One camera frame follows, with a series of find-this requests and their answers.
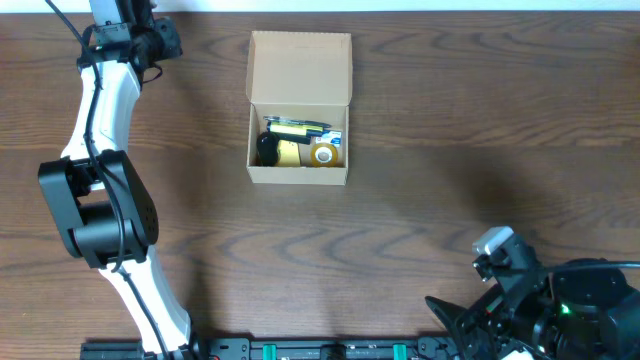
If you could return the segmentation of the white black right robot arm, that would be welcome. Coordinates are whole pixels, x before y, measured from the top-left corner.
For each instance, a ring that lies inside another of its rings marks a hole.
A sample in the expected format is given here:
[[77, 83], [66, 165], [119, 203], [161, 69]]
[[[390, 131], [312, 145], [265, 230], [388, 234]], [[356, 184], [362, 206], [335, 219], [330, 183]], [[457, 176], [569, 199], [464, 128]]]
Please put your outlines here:
[[470, 307], [425, 299], [460, 358], [638, 358], [639, 292], [623, 273], [628, 263], [500, 266], [482, 255], [473, 266], [496, 283]]

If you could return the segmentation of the yellow highlighter marker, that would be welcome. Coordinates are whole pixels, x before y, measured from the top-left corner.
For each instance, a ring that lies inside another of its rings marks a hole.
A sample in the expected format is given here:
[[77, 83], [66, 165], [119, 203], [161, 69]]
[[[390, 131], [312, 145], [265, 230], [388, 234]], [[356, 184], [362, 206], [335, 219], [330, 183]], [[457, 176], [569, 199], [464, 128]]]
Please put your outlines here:
[[277, 122], [269, 122], [267, 129], [270, 132], [278, 134], [286, 134], [292, 136], [301, 137], [321, 137], [324, 133], [323, 127], [310, 126], [310, 125], [290, 125]]

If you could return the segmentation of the red black stapler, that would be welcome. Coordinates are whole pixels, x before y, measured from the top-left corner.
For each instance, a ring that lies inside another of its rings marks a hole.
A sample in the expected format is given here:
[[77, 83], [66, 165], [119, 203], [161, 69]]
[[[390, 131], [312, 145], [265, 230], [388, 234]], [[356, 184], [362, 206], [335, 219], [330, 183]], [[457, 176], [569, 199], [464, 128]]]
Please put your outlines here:
[[299, 143], [304, 145], [311, 144], [311, 138], [306, 136], [299, 136], [299, 135], [292, 135], [292, 134], [279, 134], [278, 137], [280, 140], [283, 140], [283, 141], [289, 141], [289, 142], [294, 142], [294, 143]]

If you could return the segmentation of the yellow sticky note pad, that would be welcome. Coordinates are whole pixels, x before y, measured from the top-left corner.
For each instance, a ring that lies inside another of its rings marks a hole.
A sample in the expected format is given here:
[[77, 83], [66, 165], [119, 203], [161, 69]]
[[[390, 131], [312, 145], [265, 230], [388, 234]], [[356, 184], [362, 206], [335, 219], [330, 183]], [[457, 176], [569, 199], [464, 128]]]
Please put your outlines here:
[[299, 144], [286, 140], [280, 140], [277, 147], [277, 167], [300, 167]]

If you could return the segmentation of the white blue staples box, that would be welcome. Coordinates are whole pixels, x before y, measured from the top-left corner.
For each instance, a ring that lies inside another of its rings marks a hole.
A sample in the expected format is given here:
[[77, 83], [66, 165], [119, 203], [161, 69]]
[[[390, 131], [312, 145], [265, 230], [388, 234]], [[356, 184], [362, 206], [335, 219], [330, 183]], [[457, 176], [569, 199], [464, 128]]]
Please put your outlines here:
[[324, 131], [323, 134], [315, 138], [317, 144], [331, 144], [332, 146], [339, 148], [342, 145], [342, 132], [341, 131]]

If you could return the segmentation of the black ballpoint pen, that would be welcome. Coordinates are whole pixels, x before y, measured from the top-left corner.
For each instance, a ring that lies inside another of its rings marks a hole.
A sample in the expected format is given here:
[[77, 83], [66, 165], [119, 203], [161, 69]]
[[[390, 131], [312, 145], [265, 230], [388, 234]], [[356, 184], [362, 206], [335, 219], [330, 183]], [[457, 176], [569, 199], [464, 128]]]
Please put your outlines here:
[[300, 119], [294, 119], [294, 118], [282, 117], [282, 116], [264, 116], [263, 119], [267, 122], [278, 122], [278, 123], [288, 124], [288, 125], [314, 126], [314, 127], [321, 127], [321, 128], [332, 127], [332, 125], [324, 122], [318, 122], [313, 120], [300, 120]]

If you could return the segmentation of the yellow tape roll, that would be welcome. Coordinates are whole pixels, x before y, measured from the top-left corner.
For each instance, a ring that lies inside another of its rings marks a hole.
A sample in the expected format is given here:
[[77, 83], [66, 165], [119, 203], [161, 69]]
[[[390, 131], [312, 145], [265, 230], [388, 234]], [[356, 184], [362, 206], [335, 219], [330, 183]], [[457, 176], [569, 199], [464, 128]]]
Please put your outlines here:
[[338, 162], [337, 148], [329, 143], [315, 144], [310, 153], [313, 167], [334, 167]]

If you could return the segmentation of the black glossy tape dispenser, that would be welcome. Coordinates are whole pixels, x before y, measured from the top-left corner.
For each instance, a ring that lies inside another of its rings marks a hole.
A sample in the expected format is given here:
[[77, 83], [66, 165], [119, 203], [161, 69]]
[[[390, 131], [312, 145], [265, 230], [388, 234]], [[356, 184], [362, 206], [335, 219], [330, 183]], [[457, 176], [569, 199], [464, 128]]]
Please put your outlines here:
[[273, 167], [278, 163], [280, 157], [279, 142], [280, 137], [270, 131], [265, 131], [257, 137], [256, 149], [263, 166]]

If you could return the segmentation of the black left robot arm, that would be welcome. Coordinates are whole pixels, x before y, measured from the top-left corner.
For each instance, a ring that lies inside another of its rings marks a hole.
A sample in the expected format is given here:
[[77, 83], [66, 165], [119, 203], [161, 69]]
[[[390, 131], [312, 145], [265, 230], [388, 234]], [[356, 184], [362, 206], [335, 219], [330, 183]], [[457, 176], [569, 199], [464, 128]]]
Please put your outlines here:
[[131, 117], [144, 74], [182, 54], [168, 17], [152, 0], [97, 0], [94, 23], [72, 33], [83, 86], [76, 125], [38, 181], [63, 244], [118, 293], [141, 339], [89, 343], [84, 359], [205, 359], [208, 351], [172, 291], [157, 256], [154, 202], [128, 156]]

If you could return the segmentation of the brown cardboard box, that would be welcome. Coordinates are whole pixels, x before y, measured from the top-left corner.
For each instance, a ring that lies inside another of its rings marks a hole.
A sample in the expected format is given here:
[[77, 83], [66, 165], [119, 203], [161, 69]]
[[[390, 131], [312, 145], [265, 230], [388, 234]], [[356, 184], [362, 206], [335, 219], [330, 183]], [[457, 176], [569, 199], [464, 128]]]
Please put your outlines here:
[[[352, 96], [349, 33], [254, 31], [249, 43], [246, 96], [250, 101], [246, 168], [254, 183], [344, 185], [349, 170], [349, 105]], [[312, 147], [299, 144], [300, 167], [263, 166], [256, 149], [264, 116], [313, 120], [341, 131], [334, 167], [313, 167]]]

